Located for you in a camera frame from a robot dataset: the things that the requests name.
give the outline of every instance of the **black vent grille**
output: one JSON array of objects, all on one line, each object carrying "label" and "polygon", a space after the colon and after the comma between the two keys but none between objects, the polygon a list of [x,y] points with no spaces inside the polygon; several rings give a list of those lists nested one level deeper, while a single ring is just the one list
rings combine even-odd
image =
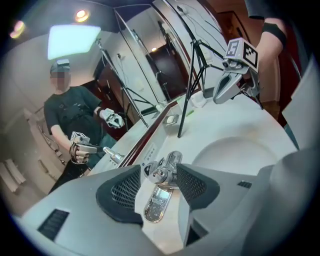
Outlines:
[{"label": "black vent grille", "polygon": [[140,169],[118,182],[111,189],[112,199],[117,204],[135,211],[136,195],[140,188]]},{"label": "black vent grille", "polygon": [[205,193],[207,186],[201,179],[178,167],[178,165],[176,173],[178,176],[177,185],[188,203]]},{"label": "black vent grille", "polygon": [[250,189],[251,186],[252,186],[252,183],[251,182],[248,182],[248,181],[241,181],[237,184],[238,186],[241,186],[241,187],[244,187],[246,189]]},{"label": "black vent grille", "polygon": [[38,228],[38,231],[50,240],[54,240],[65,223],[69,212],[55,209]]}]

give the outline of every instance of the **ceiling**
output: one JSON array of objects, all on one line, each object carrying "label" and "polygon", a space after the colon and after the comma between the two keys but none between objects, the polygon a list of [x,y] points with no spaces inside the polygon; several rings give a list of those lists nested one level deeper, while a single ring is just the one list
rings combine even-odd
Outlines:
[{"label": "ceiling", "polygon": [[[102,31],[117,33],[119,27],[114,8],[150,4],[153,0],[38,0],[30,2],[27,9],[21,13],[20,18],[25,23],[25,31],[19,38],[8,40],[5,52],[32,38],[47,34],[54,25],[75,23],[74,17],[81,9],[88,10],[91,14],[85,25],[98,26]],[[132,6],[123,14],[123,18],[128,21],[145,9],[143,5]]]}]

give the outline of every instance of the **black strap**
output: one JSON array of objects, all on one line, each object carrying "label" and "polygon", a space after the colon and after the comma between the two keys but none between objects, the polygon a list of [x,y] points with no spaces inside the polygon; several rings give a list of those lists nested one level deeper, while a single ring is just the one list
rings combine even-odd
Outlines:
[{"label": "black strap", "polygon": [[262,33],[263,32],[269,32],[272,35],[274,35],[276,38],[278,38],[280,40],[283,48],[285,48],[286,43],[287,43],[287,37],[286,37],[285,33],[276,24],[271,24],[271,23],[265,22],[263,24],[263,28],[262,28]]}]

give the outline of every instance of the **black wristband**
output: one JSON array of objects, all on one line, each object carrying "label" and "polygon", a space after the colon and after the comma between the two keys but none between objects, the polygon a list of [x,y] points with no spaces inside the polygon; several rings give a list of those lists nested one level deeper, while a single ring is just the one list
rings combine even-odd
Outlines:
[{"label": "black wristband", "polygon": [[101,112],[102,110],[103,110],[103,109],[102,109],[101,107],[97,110],[96,115],[97,115],[98,117],[100,117],[100,112]]},{"label": "black wristband", "polygon": [[262,33],[263,32],[269,32],[272,35],[274,35],[276,38],[278,38],[283,46],[285,48],[287,43],[287,37],[285,33],[276,25],[265,22],[263,24]]}]

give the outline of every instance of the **cable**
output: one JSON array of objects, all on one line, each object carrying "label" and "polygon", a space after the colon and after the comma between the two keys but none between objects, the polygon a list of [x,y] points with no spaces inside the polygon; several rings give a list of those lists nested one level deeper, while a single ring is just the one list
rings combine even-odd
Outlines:
[{"label": "cable", "polygon": [[[180,1],[177,1],[177,0],[174,0],[174,1],[177,2],[177,3],[179,3],[179,4],[188,6],[188,7],[190,7],[191,9],[195,10],[195,11],[198,13],[198,15],[201,17],[201,19],[203,19],[205,22],[207,22],[207,23],[210,24],[210,22],[206,21],[206,20],[202,17],[201,13],[200,13],[196,8],[194,8],[194,7],[192,7],[191,5],[189,5],[189,4],[187,4],[187,3],[184,3],[184,2],[180,2]],[[220,26],[219,26],[218,22],[216,21],[216,19],[213,18],[213,17],[211,17],[211,18],[212,18],[213,22],[220,28]],[[221,33],[221,31],[219,31],[219,29],[217,29],[216,27],[214,27],[214,28],[222,35],[222,33]]]},{"label": "cable", "polygon": [[188,14],[186,14],[186,16],[188,17],[188,18],[190,18],[190,19],[192,19],[194,22],[196,22],[205,32],[207,32],[208,33],[208,35],[210,35],[210,37],[212,37],[213,38],[213,40],[215,40],[217,43],[218,43],[218,45],[220,45],[220,47],[224,50],[224,53],[226,53],[226,49],[225,48],[223,48],[223,46],[218,42],[218,40],[217,39],[215,39],[203,26],[201,26],[200,25],[200,23],[198,22],[198,21],[196,21],[194,18],[192,18],[191,16],[189,16]]},{"label": "cable", "polygon": [[[200,37],[201,39],[203,39],[203,40],[207,43],[207,45],[209,45],[209,46],[211,47],[210,43],[209,43],[206,39],[204,39],[202,36],[200,36],[200,35],[197,33],[196,25],[192,22],[192,20],[190,19],[190,17],[189,17],[188,15],[186,15],[186,14],[185,14],[185,16],[189,19],[189,21],[190,21],[190,22],[192,23],[192,25],[194,26],[195,34],[196,34],[198,37]],[[220,58],[219,56],[217,56],[215,53],[213,53],[213,55],[214,55],[216,58],[218,58],[219,60],[222,60],[222,58]]]}]

